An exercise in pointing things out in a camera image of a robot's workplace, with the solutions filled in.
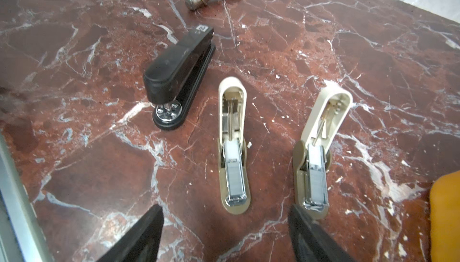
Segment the beige stapler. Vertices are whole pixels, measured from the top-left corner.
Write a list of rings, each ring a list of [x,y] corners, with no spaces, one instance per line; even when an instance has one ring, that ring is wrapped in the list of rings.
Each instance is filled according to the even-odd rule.
[[[247,91],[236,77],[219,85],[218,173],[220,199],[230,214],[245,213],[251,195],[247,176],[247,143],[244,139]]]
[[[352,103],[352,95],[345,89],[338,85],[324,87],[293,149],[295,203],[314,220],[325,218],[329,210],[330,146]]]

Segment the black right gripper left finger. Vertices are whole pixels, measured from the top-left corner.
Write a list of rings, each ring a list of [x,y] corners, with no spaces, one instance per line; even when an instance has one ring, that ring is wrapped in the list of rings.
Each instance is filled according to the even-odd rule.
[[[157,261],[164,213],[153,205],[98,262],[155,262]]]

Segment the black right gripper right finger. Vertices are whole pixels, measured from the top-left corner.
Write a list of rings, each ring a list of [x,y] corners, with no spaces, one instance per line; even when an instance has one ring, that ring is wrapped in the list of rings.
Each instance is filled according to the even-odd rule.
[[[354,261],[354,259],[297,204],[290,208],[288,224],[296,261]]]

